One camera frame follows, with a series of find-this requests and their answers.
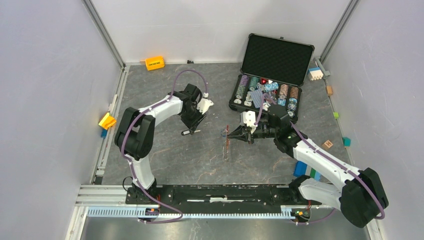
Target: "white connector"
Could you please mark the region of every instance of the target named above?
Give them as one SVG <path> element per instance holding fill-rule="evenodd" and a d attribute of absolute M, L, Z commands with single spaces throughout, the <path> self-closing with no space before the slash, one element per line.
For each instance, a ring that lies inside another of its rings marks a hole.
<path fill-rule="evenodd" d="M 209 107 L 213 105 L 214 103 L 211 100 L 202 98 L 197 104 L 197 110 L 199 110 L 201 114 L 205 114 L 209 110 Z"/>
<path fill-rule="evenodd" d="M 251 128 L 251 133 L 256 130 L 256 114 L 254 111 L 244 111 L 240 114 L 240 125 L 246 125 L 246 127 Z"/>
<path fill-rule="evenodd" d="M 311 81 L 314 81 L 322 79 L 324 77 L 324 74 L 319 67 L 314 67 L 308 69 L 307 76 Z"/>

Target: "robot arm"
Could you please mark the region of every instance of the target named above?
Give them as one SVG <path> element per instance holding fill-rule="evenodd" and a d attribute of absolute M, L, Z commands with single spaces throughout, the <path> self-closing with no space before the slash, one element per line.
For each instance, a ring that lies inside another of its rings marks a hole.
<path fill-rule="evenodd" d="M 188 127 L 188 130 L 181 134 L 194 134 L 197 126 L 206 117 L 205 113 L 214 104 L 206 98 L 206 94 L 197 102 L 200 95 L 201 91 L 196 86 L 188 84 L 184 91 L 174 92 L 172 98 L 169 99 L 169 95 L 167 95 L 158 101 L 158 103 L 164 100 L 166 102 L 154 109 L 152 106 L 157 103 L 139 109 L 129 107 L 124 111 L 114 140 L 119 148 L 122 146 L 131 122 L 141 112 L 150 109 L 137 121 L 134 128 L 139 127 L 139 129 L 138 131 L 134 128 L 131 130 L 125 145 L 125 155 L 132 160 L 134 176 L 138 177 L 141 186 L 136 181 L 134 184 L 139 188 L 148 189 L 155 181 L 149 163 L 149 152 L 153 146 L 155 127 L 169 117 L 179 115 L 182 122 Z"/>
<path fill-rule="evenodd" d="M 362 171 L 324 151 L 308 139 L 308 136 L 291 127 L 290 117 L 283 106 L 272 105 L 268 109 L 267 119 L 257 125 L 254 124 L 255 120 L 255 112 L 242 112 L 240 126 L 228 134 L 228 138 L 249 144 L 253 144 L 255 139 L 274 138 L 276 147 L 282 153 L 304 162 L 332 183 L 327 184 L 309 176 L 300 176 L 289 184 L 299 199 L 314 200 L 336 208 L 352 224 L 363 228 L 380 213 L 380 210 L 364 186 L 353 176 L 356 175 L 371 189 L 384 209 L 389 205 L 380 178 L 374 170 L 367 168 Z"/>

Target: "white wall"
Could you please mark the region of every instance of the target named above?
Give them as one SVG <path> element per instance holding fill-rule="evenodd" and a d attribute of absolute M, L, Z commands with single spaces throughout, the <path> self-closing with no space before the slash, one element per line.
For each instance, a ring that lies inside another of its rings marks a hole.
<path fill-rule="evenodd" d="M 241 62 L 250 33 L 315 45 L 319 56 L 349 0 L 93 0 L 127 63 Z"/>
<path fill-rule="evenodd" d="M 64 239 L 119 74 L 80 0 L 0 1 L 0 239 Z"/>
<path fill-rule="evenodd" d="M 325 67 L 354 164 L 379 173 L 386 239 L 424 234 L 424 2 L 363 0 Z"/>

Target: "poker chip case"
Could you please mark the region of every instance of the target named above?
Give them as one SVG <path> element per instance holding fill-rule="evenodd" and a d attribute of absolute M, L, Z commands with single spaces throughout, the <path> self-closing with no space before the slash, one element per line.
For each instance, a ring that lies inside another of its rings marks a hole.
<path fill-rule="evenodd" d="M 251 98 L 248 96 L 248 92 L 251 91 L 249 89 L 250 83 L 252 80 L 257 81 L 257 78 L 259 78 L 259 82 L 262 79 L 271 80 L 278 83 L 278 90 L 276 90 L 277 94 L 274 99 L 275 102 L 279 100 L 281 86 L 284 84 L 288 85 L 289 94 L 292 92 L 292 88 L 298 88 L 298 91 L 293 91 L 294 93 L 297 92 L 296 102 L 293 101 L 292 96 L 287 95 L 287 103 L 285 103 L 286 111 L 290 111 L 291 121 L 296 123 L 298 121 L 302 94 L 300 86 L 304 83 L 314 50 L 315 47 L 310 44 L 251 33 L 248 37 L 246 51 L 240 69 L 241 74 L 238 76 L 234 91 L 229 100 L 229 108 L 238 112 L 255 111 L 258 113 L 259 108 L 255 107 L 253 102 L 251 102 L 250 106 L 244 104 L 247 98 Z M 266 114 L 267 111 L 264 109 L 262 116 L 264 117 Z"/>

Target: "small cube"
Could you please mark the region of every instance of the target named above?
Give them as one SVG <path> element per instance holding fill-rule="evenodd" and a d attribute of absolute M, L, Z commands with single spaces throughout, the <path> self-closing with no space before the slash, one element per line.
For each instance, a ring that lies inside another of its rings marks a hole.
<path fill-rule="evenodd" d="M 327 95 L 330 97 L 333 95 L 333 88 L 331 86 L 327 86 Z"/>
<path fill-rule="evenodd" d="M 325 150 L 329 150 L 332 146 L 333 143 L 330 140 L 327 140 L 322 144 L 322 148 Z"/>
<path fill-rule="evenodd" d="M 343 139 L 343 145 L 347 148 L 351 146 L 351 139 L 347 136 L 342 137 Z"/>

